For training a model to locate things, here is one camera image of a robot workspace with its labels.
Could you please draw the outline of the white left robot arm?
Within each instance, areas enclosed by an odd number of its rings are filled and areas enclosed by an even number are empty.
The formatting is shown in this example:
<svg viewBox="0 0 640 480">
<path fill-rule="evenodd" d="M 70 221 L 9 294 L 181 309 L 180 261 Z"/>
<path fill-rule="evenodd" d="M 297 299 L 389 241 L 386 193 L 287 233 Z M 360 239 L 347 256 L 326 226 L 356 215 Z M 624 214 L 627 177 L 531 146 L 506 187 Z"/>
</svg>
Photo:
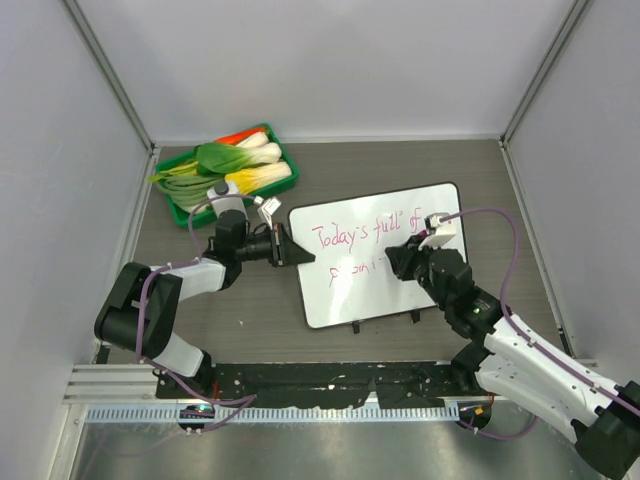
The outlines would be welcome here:
<svg viewBox="0 0 640 480">
<path fill-rule="evenodd" d="M 255 229 L 245 213 L 228 210 L 214 226 L 202 256 L 182 266 L 122 267 L 94 324 L 95 337 L 152 362 L 190 398 L 213 392 L 211 355 L 174 332 L 179 304 L 225 290 L 248 261 L 266 260 L 275 268 L 312 263 L 315 256 L 293 241 L 285 227 L 265 223 Z"/>
</svg>

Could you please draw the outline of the white whiteboard black frame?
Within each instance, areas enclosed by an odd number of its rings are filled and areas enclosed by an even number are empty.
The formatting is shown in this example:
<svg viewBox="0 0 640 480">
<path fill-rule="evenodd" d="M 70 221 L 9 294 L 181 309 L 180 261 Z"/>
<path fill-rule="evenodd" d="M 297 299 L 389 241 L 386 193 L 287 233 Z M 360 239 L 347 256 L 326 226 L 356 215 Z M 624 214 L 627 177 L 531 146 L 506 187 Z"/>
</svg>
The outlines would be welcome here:
<svg viewBox="0 0 640 480">
<path fill-rule="evenodd" d="M 426 217 L 460 210 L 451 182 L 292 209 L 291 236 L 315 256 L 297 267 L 307 325 L 321 329 L 433 307 L 416 282 L 395 277 L 385 249 L 424 230 Z"/>
</svg>

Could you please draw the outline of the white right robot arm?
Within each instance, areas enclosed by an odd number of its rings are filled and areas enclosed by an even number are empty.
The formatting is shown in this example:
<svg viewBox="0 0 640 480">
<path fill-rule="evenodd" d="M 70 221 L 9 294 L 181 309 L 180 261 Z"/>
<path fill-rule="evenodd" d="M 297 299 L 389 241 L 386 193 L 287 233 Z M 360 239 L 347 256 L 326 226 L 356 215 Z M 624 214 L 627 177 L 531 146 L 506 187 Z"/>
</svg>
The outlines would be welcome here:
<svg viewBox="0 0 640 480">
<path fill-rule="evenodd" d="M 451 380 L 465 395 L 502 396 L 554 427 L 608 479 L 639 458 L 639 385 L 620 384 L 566 355 L 498 298 L 481 289 L 454 249 L 415 235 L 385 254 L 393 274 L 423 288 L 452 330 L 468 340 Z"/>
</svg>

